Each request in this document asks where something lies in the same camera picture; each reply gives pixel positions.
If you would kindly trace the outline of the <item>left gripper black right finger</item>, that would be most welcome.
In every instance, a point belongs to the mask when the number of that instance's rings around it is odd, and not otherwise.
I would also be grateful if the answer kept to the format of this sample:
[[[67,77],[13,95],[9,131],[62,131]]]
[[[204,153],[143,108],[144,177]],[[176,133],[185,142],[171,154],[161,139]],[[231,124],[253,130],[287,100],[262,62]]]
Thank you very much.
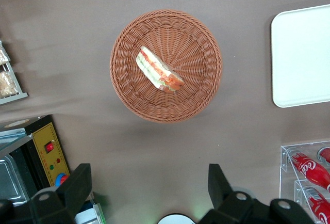
[[[244,191],[233,190],[218,164],[209,165],[208,192],[213,208],[199,223],[271,223],[269,207]]]

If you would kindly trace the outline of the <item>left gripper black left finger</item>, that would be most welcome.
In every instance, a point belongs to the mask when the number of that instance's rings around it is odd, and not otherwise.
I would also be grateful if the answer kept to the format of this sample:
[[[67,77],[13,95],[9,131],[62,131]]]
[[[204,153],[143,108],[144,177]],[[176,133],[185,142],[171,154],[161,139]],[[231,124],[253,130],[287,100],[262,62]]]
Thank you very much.
[[[32,222],[74,223],[91,190],[91,165],[80,164],[55,191],[40,191],[32,198]]]

